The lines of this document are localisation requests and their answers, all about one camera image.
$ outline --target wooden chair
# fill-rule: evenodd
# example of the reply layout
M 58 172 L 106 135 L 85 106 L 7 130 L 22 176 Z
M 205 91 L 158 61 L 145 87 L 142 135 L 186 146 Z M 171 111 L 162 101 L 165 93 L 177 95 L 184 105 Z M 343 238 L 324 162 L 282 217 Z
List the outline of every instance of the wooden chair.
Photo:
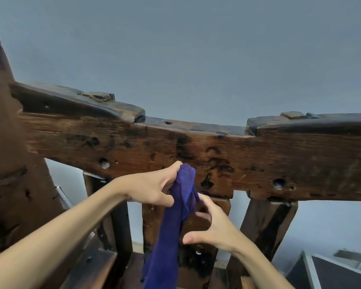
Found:
M 111 93 L 17 83 L 0 45 L 0 251 L 64 211 L 42 157 L 84 170 L 88 194 L 118 176 L 158 170 L 176 160 L 188 163 L 196 169 L 197 188 L 226 214 L 234 190 L 246 191 L 251 201 L 241 232 L 269 260 L 297 201 L 361 201 L 361 114 L 284 112 L 250 118 L 246 126 L 148 117 Z M 163 212 L 142 206 L 145 253 L 157 239 Z M 191 216 L 182 235 L 208 226 Z M 89 270 L 85 264 L 96 270 L 91 288 L 141 286 L 143 255 L 133 253 L 127 204 L 95 230 L 97 238 L 73 252 L 45 288 L 57 288 L 64 279 L 67 287 L 74 272 L 77 279 L 83 276 L 78 268 Z M 105 252 L 96 260 L 88 255 L 94 247 Z M 179 287 L 244 289 L 244 282 L 250 284 L 233 257 L 226 270 L 214 269 L 216 254 L 209 245 L 180 243 Z

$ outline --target blue rag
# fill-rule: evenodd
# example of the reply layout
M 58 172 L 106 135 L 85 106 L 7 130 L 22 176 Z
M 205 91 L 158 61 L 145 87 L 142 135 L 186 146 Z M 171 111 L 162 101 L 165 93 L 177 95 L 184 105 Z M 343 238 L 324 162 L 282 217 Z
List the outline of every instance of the blue rag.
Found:
M 182 164 L 170 189 L 174 204 L 164 210 L 158 241 L 143 265 L 144 289 L 175 289 L 178 279 L 178 246 L 184 220 L 195 213 L 199 201 L 194 186 L 195 169 Z

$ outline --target forearm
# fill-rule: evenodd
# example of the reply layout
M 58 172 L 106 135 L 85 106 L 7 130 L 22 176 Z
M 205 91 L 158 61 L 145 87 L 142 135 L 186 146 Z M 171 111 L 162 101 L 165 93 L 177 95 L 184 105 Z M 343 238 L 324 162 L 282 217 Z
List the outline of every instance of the forearm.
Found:
M 263 253 L 245 236 L 239 237 L 233 255 L 241 261 L 259 289 L 294 289 Z
M 2 252 L 0 289 L 39 287 L 106 214 L 124 199 L 117 186 L 107 185 Z

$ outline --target white wall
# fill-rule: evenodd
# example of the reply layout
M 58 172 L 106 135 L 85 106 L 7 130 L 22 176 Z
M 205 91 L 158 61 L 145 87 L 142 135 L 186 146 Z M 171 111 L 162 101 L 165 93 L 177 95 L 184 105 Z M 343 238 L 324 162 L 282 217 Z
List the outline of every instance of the white wall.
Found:
M 244 125 L 361 112 L 361 0 L 0 0 L 0 38 L 16 80 L 110 91 L 148 116 Z M 80 171 L 48 165 L 84 198 Z M 234 197 L 239 226 L 248 199 Z M 141 242 L 140 207 L 129 209 Z M 361 203 L 299 203 L 275 265 L 303 248 L 361 252 Z

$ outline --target hand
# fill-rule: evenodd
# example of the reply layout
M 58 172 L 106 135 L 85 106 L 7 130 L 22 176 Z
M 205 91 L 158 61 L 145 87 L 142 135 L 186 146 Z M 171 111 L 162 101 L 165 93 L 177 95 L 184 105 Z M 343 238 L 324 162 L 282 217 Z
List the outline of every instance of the hand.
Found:
M 162 170 L 121 176 L 110 184 L 115 181 L 115 185 L 120 187 L 129 201 L 171 207 L 174 204 L 174 198 L 167 193 L 181 165 L 182 162 L 177 161 Z
M 199 198 L 206 205 L 209 213 L 196 212 L 198 217 L 209 220 L 211 226 L 206 231 L 191 231 L 183 236 L 184 244 L 192 243 L 209 243 L 219 249 L 228 252 L 234 252 L 236 246 L 240 243 L 243 245 L 252 242 L 246 238 L 235 226 L 231 223 L 225 212 L 218 205 L 206 195 L 199 194 Z

